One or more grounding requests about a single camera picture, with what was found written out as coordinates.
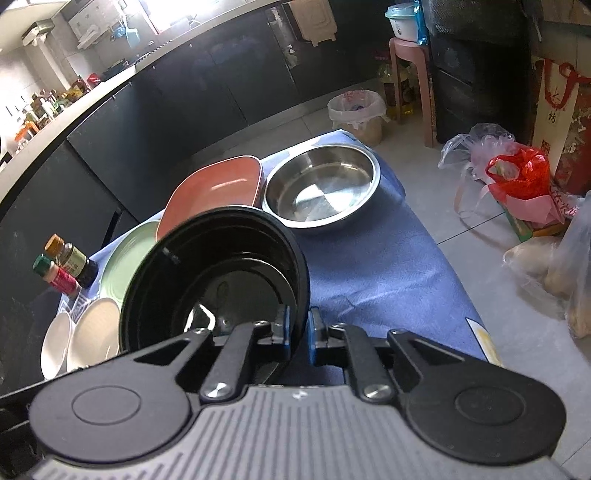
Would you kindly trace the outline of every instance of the blue lid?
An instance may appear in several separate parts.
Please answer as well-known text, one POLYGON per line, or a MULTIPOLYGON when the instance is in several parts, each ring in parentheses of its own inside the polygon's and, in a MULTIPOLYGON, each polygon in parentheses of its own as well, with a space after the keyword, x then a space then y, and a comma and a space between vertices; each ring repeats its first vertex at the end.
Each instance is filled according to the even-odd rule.
POLYGON ((414 17, 414 3, 407 2, 404 4, 392 5, 391 7, 388 7, 388 11, 384 15, 386 18, 414 17))

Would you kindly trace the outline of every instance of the blue tablecloth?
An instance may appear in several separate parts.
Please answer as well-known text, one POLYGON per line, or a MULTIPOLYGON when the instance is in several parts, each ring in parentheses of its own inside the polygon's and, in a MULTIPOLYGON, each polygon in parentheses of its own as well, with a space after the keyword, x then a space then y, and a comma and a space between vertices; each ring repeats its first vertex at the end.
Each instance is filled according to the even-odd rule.
MULTIPOLYGON (((331 132, 263 159, 265 176, 280 161, 311 145, 342 142, 363 147, 344 131, 331 132)), ((340 229, 297 234, 310 270, 310 304, 320 307, 327 323, 352 323, 376 337, 385 337, 392 328, 406 329, 485 359, 467 321, 482 324, 474 305, 406 204, 402 184, 390 167, 380 162, 379 189, 359 215, 340 229)), ((93 255, 101 271, 122 238, 93 255)), ((97 294, 95 282, 88 295, 97 294)), ((306 348, 304 341, 284 373, 284 383, 342 382, 340 369, 310 367, 306 348)))

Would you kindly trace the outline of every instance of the soy sauce bottle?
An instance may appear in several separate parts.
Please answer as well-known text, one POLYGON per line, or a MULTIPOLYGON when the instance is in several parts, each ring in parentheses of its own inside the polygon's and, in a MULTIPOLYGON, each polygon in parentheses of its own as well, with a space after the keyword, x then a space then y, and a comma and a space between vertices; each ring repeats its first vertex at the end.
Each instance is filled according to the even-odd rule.
POLYGON ((56 234, 47 241, 45 252, 55 258, 57 266, 72 275, 82 288, 89 288, 99 274, 98 263, 86 258, 74 245, 64 242, 56 234))

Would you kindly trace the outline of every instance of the window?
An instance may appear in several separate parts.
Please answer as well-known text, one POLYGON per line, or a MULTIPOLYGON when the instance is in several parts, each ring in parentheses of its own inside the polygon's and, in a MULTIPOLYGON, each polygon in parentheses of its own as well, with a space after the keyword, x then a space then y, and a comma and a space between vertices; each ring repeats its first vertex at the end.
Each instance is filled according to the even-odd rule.
POLYGON ((139 0, 155 29, 161 33, 184 17, 216 14, 219 0, 139 0))

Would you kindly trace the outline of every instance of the black round pad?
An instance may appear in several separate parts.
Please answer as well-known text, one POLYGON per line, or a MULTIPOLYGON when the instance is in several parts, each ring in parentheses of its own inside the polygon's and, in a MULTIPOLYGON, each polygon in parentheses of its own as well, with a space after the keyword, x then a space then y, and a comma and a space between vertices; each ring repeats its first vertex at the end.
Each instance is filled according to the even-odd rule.
POLYGON ((523 413, 520 396, 496 387, 472 387, 456 397, 456 408, 468 420, 482 425, 511 423, 523 413))
POLYGON ((168 443, 191 409, 165 368, 107 362, 54 381, 29 410, 31 428, 52 453, 83 463, 118 463, 168 443))
POLYGON ((76 396, 72 411, 84 423, 115 425, 129 420, 142 404, 142 397, 124 387, 93 387, 76 396))
POLYGON ((566 421, 544 384, 484 362, 438 365, 405 401, 412 429, 460 460, 514 465, 551 455, 566 421))

